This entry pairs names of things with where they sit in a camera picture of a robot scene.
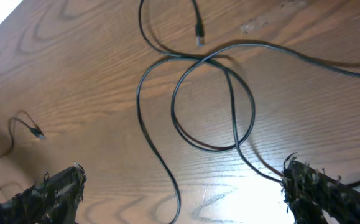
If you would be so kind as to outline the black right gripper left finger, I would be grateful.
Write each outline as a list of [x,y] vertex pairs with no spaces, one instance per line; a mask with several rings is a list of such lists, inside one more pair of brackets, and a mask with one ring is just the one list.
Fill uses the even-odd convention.
[[78,163],[52,177],[46,173],[39,185],[0,203],[0,224],[75,224],[85,182],[85,170]]

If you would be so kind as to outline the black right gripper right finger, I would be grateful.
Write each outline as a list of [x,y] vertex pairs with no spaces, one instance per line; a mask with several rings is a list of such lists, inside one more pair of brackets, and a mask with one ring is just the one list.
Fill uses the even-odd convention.
[[324,213],[338,223],[360,223],[360,181],[342,184],[324,170],[312,169],[290,154],[283,163],[284,202],[292,211],[295,223],[327,223]]

